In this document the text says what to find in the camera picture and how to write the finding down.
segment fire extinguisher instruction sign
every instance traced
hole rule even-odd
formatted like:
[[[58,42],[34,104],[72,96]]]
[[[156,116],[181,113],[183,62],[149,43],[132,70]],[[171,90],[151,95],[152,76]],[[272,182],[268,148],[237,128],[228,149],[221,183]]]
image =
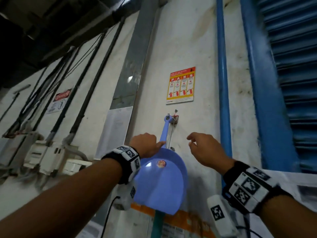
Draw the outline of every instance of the fire extinguisher instruction sign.
[[[166,104],[194,100],[196,67],[171,73],[168,84]]]
[[[72,89],[68,89],[62,93],[56,94],[53,101],[50,103],[49,107],[47,108],[47,114],[60,112],[65,107],[65,104],[69,98],[70,92]]]

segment blue rolling shutter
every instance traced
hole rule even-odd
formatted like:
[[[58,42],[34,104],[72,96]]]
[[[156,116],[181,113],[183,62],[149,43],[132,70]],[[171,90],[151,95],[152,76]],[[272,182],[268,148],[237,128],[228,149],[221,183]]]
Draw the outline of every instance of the blue rolling shutter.
[[[317,173],[317,0],[258,0],[302,172]]]

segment red and yellow poster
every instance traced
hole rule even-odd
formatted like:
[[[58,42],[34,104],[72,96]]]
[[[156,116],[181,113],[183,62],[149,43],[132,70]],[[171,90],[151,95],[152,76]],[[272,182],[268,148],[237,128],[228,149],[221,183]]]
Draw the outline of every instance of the red and yellow poster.
[[[196,67],[173,72],[168,84],[166,104],[194,100]]]

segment wristband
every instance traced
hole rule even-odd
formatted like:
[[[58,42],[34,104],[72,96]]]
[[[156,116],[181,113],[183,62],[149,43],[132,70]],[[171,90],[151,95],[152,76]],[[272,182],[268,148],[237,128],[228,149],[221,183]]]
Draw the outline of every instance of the wristband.
[[[105,158],[114,159],[121,165],[122,177],[118,184],[128,184],[141,168],[140,156],[138,152],[130,146],[122,145],[115,148],[101,159]]]
[[[222,195],[230,205],[242,214],[258,214],[263,204],[275,196],[292,197],[278,185],[278,182],[255,167],[240,161],[224,174],[226,186]]]

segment green handle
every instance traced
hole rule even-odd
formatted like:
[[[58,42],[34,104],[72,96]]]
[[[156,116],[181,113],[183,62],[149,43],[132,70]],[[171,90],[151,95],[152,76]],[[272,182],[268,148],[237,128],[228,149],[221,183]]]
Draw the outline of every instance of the green handle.
[[[165,216],[164,212],[160,212],[158,210],[155,211],[151,238],[161,238],[162,228],[164,223],[164,216]]]

